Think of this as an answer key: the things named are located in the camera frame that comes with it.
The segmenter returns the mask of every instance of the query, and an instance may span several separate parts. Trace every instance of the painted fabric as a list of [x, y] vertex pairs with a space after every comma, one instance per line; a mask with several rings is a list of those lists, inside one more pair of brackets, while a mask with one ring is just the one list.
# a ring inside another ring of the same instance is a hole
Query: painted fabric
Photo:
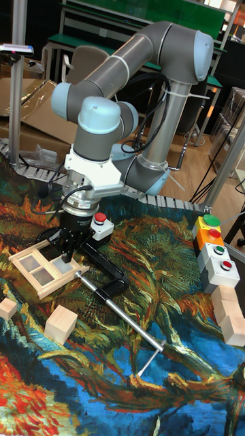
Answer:
[[[224, 344], [202, 291], [191, 235], [197, 213], [124, 196], [101, 201], [115, 231], [100, 250], [130, 281], [114, 302], [159, 342], [167, 340], [139, 378], [153, 348], [79, 280], [39, 300], [8, 261], [59, 224], [31, 212], [38, 187], [1, 157], [0, 300], [16, 301], [18, 310], [0, 319], [0, 433], [244, 436], [245, 353]], [[89, 264], [79, 254], [76, 261]], [[92, 264], [86, 276], [105, 283]], [[44, 336], [57, 305], [78, 314], [64, 345]]]

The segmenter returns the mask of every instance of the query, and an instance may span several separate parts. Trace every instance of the red emergency stop button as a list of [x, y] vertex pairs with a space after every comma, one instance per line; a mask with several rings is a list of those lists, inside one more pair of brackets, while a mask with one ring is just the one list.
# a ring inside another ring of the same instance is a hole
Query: red emergency stop button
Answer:
[[208, 233], [210, 234], [210, 236], [212, 238], [215, 238], [215, 239], [221, 237], [221, 233], [218, 230], [216, 230], [216, 229], [210, 229], [210, 230], [208, 230]]
[[102, 212], [95, 213], [95, 223], [97, 225], [103, 225], [106, 220], [106, 215]]
[[221, 267], [223, 268], [223, 270], [225, 271], [230, 271], [232, 268], [232, 264], [231, 262], [229, 262], [228, 260], [223, 260]]

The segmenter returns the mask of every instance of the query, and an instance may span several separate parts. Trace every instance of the wooden frame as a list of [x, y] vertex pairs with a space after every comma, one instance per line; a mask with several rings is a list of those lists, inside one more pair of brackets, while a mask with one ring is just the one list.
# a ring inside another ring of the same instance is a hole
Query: wooden frame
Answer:
[[[74, 259], [65, 264], [61, 256], [48, 261], [39, 252], [48, 245], [48, 240], [43, 240], [9, 257], [9, 260], [36, 289], [40, 300], [73, 280], [77, 271], [85, 273], [89, 269], [89, 266], [78, 265]], [[61, 272], [59, 266], [64, 268], [64, 272]]]

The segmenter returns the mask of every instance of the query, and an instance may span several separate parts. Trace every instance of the silver rod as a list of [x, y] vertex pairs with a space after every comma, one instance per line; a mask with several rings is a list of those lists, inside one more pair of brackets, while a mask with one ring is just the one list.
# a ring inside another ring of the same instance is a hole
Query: silver rod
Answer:
[[[27, 23], [27, 0], [14, 0], [12, 43], [16, 45], [25, 44], [25, 32]], [[18, 169], [19, 148], [20, 148], [20, 107], [22, 97], [24, 57], [13, 64], [11, 69], [10, 84], [10, 163]]]
[[[166, 341], [162, 341], [161, 345], [164, 346], [166, 344]], [[156, 355], [159, 353], [159, 350], [156, 349], [155, 353], [151, 356], [151, 358], [148, 360], [148, 362], [146, 362], [146, 364], [144, 365], [144, 367], [141, 369], [141, 371], [138, 372], [138, 376], [141, 377], [142, 374], [144, 373], [144, 371], [146, 370], [146, 368], [148, 368], [149, 364], [155, 359]]]
[[[96, 291], [97, 287], [90, 282], [86, 277], [83, 277], [81, 271], [77, 271], [75, 278], [80, 279], [85, 286], [91, 291]], [[163, 346], [153, 337], [151, 334], [147, 333], [142, 327], [133, 321], [120, 307], [115, 305], [112, 300], [106, 300], [106, 305], [109, 306], [114, 312], [116, 312], [126, 323], [128, 323], [133, 329], [138, 332], [147, 342], [149, 342], [158, 352], [163, 352]]]
[[[148, 161], [156, 164], [162, 164], [167, 160], [167, 154], [172, 144], [172, 140], [174, 138], [174, 134], [176, 132], [178, 122], [180, 120], [190, 89], [191, 85], [189, 84], [171, 82], [172, 94], [169, 98], [165, 121], [162, 124], [156, 138], [152, 141], [150, 146], [143, 151], [143, 156]], [[164, 92], [165, 88], [162, 88], [161, 96], [164, 95]], [[152, 138], [156, 128], [160, 125], [164, 109], [165, 102], [161, 104], [154, 114], [147, 141]]]
[[242, 121], [241, 127], [239, 128], [235, 136], [233, 144], [231, 145], [229, 152], [227, 153], [227, 156], [222, 166], [220, 167], [218, 174], [216, 175], [216, 178], [214, 179], [214, 182], [212, 184], [212, 187], [207, 197], [205, 198], [203, 204], [201, 205], [202, 211], [204, 211], [205, 208], [212, 208], [214, 206], [214, 203], [221, 191], [221, 188], [223, 187], [225, 181], [227, 180], [227, 177], [229, 177], [229, 173], [234, 167], [238, 155], [242, 150], [244, 144], [245, 144], [245, 118]]

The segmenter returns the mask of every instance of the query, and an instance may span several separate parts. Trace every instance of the wooden cube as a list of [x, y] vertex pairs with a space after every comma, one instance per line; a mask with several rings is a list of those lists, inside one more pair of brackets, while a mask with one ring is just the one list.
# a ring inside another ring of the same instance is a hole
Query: wooden cube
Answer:
[[218, 326], [224, 320], [226, 316], [243, 318], [243, 314], [239, 303], [237, 301], [219, 300], [218, 304], [215, 305], [214, 314]]
[[45, 336], [63, 345], [75, 328], [77, 318], [76, 313], [59, 305], [46, 321]]
[[17, 303], [9, 298], [4, 298], [4, 300], [0, 303], [0, 317], [6, 321], [9, 321], [10, 318], [12, 318], [16, 310]]
[[218, 285], [211, 295], [212, 304], [214, 307], [220, 302], [220, 300], [237, 301], [238, 296], [235, 288], [225, 285]]
[[245, 346], [245, 318], [227, 316], [220, 324], [226, 344]]

